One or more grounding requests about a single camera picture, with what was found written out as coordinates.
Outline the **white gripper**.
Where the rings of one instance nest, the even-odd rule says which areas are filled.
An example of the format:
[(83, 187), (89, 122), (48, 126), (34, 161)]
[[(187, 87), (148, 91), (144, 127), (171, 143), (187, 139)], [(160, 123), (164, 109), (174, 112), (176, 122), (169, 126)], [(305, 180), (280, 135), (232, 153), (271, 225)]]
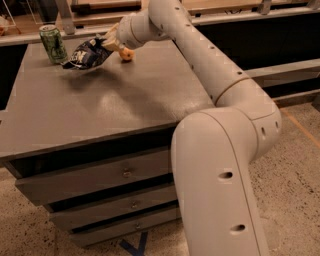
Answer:
[(138, 34), (133, 30), (136, 20), (136, 15), (123, 17), (119, 24), (114, 24), (104, 35), (102, 46), (109, 51), (117, 52), (123, 51), (125, 47), (131, 50), (142, 47), (144, 42), (138, 39)]

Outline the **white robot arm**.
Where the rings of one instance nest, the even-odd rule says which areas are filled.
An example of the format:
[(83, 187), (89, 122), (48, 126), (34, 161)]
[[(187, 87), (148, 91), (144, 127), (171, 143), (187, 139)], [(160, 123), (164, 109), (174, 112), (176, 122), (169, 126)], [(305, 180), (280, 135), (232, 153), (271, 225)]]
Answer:
[(213, 106), (186, 116), (171, 143), (190, 256), (269, 256), (248, 167), (279, 138), (281, 113), (241, 68), (202, 35), (180, 0), (149, 0), (123, 17), (118, 48), (172, 39)]

